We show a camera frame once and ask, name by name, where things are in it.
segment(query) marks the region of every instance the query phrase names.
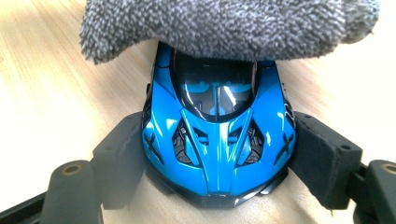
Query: blue toy car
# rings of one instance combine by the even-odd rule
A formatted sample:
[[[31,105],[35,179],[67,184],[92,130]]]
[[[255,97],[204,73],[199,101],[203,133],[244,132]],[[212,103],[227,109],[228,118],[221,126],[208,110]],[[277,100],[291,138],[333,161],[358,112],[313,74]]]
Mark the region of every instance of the blue toy car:
[[[274,62],[197,59],[160,42],[142,116],[153,181],[237,206],[287,176],[295,127]]]

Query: gray towel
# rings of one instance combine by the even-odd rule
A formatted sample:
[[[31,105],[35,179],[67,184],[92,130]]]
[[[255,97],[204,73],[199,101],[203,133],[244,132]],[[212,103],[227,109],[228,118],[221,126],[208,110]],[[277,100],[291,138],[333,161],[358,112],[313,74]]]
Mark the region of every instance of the gray towel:
[[[105,63],[156,38],[195,57],[318,57],[371,33],[377,0],[88,0],[82,53]]]

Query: wooden surface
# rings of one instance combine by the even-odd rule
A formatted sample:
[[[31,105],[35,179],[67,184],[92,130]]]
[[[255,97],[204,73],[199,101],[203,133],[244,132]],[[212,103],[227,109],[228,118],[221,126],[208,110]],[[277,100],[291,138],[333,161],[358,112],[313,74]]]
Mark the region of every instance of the wooden surface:
[[[319,59],[277,62],[296,110],[311,114],[364,149],[363,162],[396,161],[394,1],[360,43]],[[125,116],[141,110],[156,41],[111,63],[82,59],[83,0],[0,1],[0,211],[47,189],[51,172],[92,150]],[[143,178],[130,212],[106,223],[352,223],[320,207],[294,175],[271,195],[232,210],[198,209]]]

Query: car air vent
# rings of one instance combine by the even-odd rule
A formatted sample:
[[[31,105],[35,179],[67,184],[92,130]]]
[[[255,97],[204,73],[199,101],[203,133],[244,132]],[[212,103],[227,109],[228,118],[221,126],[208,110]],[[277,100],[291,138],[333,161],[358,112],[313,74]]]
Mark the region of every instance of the car air vent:
[[[194,128],[194,132],[197,135],[198,141],[205,146],[209,145],[209,139],[207,138],[207,133],[204,133],[203,131]]]
[[[296,117],[294,115],[294,110],[287,100],[285,100],[285,111],[286,111],[285,112],[286,119],[290,123],[291,127],[293,127],[293,129],[296,129],[297,124],[296,124]]]
[[[228,146],[235,144],[238,141],[241,132],[242,132],[242,128],[238,128],[228,135]]]
[[[286,153],[287,156],[290,154],[290,143],[294,140],[294,134],[291,136],[287,137],[285,133],[283,133],[283,142],[284,146],[282,149],[279,151],[279,153],[276,155],[274,165],[276,165],[280,158]]]
[[[175,156],[178,161],[183,162],[183,163],[191,163],[190,158],[187,156],[186,153],[186,137],[187,136],[187,129],[186,129],[186,124],[184,123],[184,120],[182,119],[180,123],[177,125],[177,130],[175,131],[173,135],[173,145],[174,145],[174,151],[175,151]]]
[[[264,145],[264,136],[257,127],[256,122],[252,120],[247,128],[247,136],[250,140],[250,154],[245,160],[246,163],[257,162],[262,158],[262,150]]]
[[[163,165],[163,157],[161,154],[158,152],[157,148],[154,146],[155,143],[155,135],[154,133],[151,135],[151,137],[148,137],[146,134],[144,134],[145,141],[148,144],[148,150],[154,153],[154,155],[158,158],[160,163]]]

